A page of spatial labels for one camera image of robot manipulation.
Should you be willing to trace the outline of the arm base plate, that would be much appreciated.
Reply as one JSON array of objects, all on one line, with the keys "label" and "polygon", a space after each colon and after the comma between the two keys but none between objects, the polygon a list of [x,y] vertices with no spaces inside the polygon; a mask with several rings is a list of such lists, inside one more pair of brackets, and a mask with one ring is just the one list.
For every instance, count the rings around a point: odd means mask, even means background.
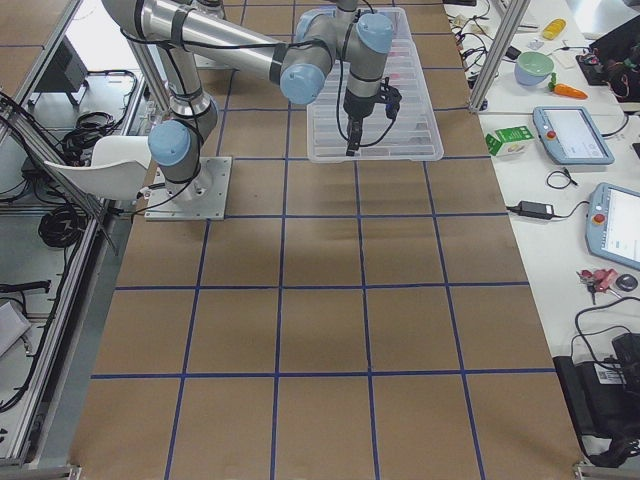
[{"label": "arm base plate", "polygon": [[143,212],[151,221],[223,220],[233,159],[201,157],[198,176],[182,191],[182,186],[167,183],[157,168],[154,184],[165,186],[150,193],[149,209]]}]

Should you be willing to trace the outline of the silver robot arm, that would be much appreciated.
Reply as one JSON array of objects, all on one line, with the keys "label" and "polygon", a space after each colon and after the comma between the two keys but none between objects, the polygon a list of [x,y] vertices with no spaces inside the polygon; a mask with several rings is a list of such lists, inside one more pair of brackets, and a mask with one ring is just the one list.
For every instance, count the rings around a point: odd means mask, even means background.
[{"label": "silver robot arm", "polygon": [[390,121],[397,117],[401,95],[383,75],[393,25],[372,9],[359,12],[355,1],[337,2],[332,14],[306,13],[291,43],[227,21],[219,1],[106,1],[103,6],[128,40],[159,50],[170,118],[151,130],[148,145],[171,200],[199,199],[213,183],[200,154],[218,111],[203,89],[198,55],[267,79],[298,105],[317,98],[335,62],[347,62],[349,76],[339,104],[348,120],[340,134],[349,156],[363,147],[363,122],[375,105],[384,105]]}]

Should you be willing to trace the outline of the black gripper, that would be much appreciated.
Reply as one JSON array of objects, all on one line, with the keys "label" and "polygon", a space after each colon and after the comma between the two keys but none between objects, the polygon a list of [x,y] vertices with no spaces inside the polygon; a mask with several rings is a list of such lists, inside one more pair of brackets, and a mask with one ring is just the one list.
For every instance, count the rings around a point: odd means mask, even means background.
[{"label": "black gripper", "polygon": [[362,97],[351,90],[345,91],[343,109],[348,117],[346,155],[353,157],[360,149],[362,138],[362,119],[370,116],[374,110],[376,95]]}]

